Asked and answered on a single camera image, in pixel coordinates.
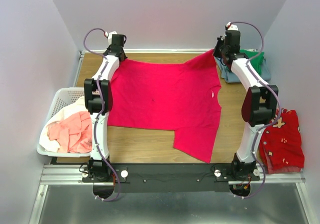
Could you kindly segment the magenta t shirt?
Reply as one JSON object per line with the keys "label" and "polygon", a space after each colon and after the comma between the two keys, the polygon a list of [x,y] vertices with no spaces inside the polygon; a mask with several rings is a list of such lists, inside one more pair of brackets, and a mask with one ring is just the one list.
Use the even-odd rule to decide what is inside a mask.
{"label": "magenta t shirt", "polygon": [[126,60],[110,86],[114,102],[108,125],[174,131],[175,149],[211,161],[221,119],[212,51],[182,64]]}

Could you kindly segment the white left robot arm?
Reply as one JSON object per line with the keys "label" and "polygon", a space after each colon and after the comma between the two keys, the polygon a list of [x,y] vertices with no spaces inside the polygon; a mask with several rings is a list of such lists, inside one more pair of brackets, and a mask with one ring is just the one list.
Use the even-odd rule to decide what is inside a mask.
{"label": "white left robot arm", "polygon": [[111,79],[120,63],[127,58],[123,49],[127,37],[115,31],[103,34],[109,46],[104,53],[100,54],[102,62],[95,75],[84,81],[85,107],[92,122],[92,150],[88,171],[101,182],[107,181],[110,176],[113,176],[116,181],[119,180],[115,169],[108,161],[110,153],[107,142],[107,124],[113,107]]}

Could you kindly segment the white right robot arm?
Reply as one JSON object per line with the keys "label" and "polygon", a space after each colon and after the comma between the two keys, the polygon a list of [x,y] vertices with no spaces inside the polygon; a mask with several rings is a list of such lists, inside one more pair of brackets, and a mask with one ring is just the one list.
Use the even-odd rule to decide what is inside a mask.
{"label": "white right robot arm", "polygon": [[214,174],[217,181],[242,181],[259,179],[256,169],[257,150],[263,131],[275,117],[278,87],[269,85],[254,70],[248,56],[240,51],[241,33],[236,27],[228,28],[218,37],[214,57],[223,63],[240,80],[246,90],[241,116],[245,122],[240,147],[230,164],[216,164]]}

